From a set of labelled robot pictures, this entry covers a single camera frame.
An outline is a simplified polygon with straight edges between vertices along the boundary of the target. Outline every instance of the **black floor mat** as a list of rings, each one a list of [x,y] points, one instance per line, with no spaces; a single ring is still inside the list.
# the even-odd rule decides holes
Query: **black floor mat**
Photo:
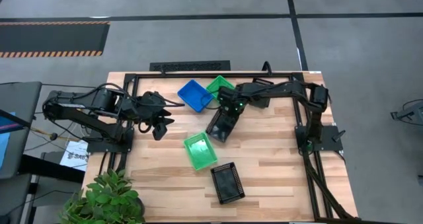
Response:
[[[0,57],[100,56],[110,22],[0,22]]]
[[[184,61],[150,63],[150,71],[230,71],[231,62],[225,61]]]

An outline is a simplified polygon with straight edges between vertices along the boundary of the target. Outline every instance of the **black mesh basket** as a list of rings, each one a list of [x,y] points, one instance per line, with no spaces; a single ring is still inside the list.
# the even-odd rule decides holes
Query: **black mesh basket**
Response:
[[[227,204],[245,197],[234,162],[215,167],[210,171],[220,204]]]

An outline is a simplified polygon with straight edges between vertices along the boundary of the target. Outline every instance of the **orange and black striped mat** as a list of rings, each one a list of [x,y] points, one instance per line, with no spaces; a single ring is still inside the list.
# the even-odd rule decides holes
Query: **orange and black striped mat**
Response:
[[[110,22],[0,22],[0,57],[101,56]]]

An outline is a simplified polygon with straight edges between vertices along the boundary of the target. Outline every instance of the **plant pot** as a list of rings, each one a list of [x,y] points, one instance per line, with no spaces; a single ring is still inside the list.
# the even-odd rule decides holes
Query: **plant pot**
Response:
[[[145,213],[145,206],[144,206],[143,202],[140,200],[140,198],[137,198],[135,201],[141,207],[141,216],[143,217],[144,213]]]

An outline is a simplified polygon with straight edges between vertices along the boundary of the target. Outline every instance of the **hazard stripe tape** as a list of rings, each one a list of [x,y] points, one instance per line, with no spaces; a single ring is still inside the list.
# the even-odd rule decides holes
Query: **hazard stripe tape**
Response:
[[[0,52],[0,58],[101,56],[102,51],[76,52]]]
[[[71,25],[71,24],[110,24],[108,21],[92,22],[0,22],[0,26],[14,25]]]

